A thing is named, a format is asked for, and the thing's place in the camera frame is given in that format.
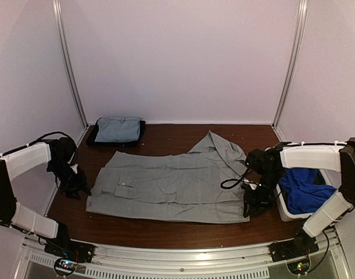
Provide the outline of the grey polo shirt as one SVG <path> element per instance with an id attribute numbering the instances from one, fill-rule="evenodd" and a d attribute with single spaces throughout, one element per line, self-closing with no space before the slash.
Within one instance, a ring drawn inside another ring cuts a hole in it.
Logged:
<path id="1" fill-rule="evenodd" d="M 116 152 L 101 168 L 86 211 L 107 216 L 211 224 L 244 223 L 243 190 L 222 189 L 246 168 L 244 151 L 208 132 L 179 155 Z"/>

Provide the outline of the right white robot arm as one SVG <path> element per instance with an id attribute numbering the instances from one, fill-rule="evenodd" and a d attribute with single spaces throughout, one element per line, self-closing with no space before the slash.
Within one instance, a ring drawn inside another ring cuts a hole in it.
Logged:
<path id="1" fill-rule="evenodd" d="M 260 182 L 243 186 L 245 217 L 267 211 L 279 200 L 291 218 L 307 215 L 300 235 L 289 244 L 293 256 L 311 248 L 311 238 L 355 208 L 355 137 L 330 143 L 281 142 L 249 152 L 245 165 Z"/>

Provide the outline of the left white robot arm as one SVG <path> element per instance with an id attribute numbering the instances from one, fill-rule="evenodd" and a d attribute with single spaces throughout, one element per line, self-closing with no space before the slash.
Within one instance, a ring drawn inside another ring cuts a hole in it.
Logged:
<path id="1" fill-rule="evenodd" d="M 77 146 L 63 135 L 41 137 L 0 154 L 0 225 L 53 239 L 52 248 L 62 258 L 75 252 L 67 227 L 43 214 L 45 194 L 58 181 L 58 191 L 71 199 L 90 195 L 83 169 L 76 163 Z"/>

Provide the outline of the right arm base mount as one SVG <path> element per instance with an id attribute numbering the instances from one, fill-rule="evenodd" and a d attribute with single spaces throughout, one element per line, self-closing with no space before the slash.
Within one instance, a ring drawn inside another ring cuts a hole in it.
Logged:
<path id="1" fill-rule="evenodd" d="M 315 238 L 306 242 L 303 242 L 300 238 L 275 241 L 268 246 L 268 249 L 273 262 L 306 257 L 309 253 L 319 251 Z"/>

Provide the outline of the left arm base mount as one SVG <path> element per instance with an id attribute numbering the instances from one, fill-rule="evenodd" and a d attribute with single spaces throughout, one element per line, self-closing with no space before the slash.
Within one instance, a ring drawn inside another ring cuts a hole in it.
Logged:
<path id="1" fill-rule="evenodd" d="M 63 257 L 78 263 L 91 263 L 94 254 L 95 246 L 77 241 L 69 241 L 69 244 L 64 247 L 63 244 L 57 244 L 56 241 L 44 238 L 44 251 L 48 254 Z"/>

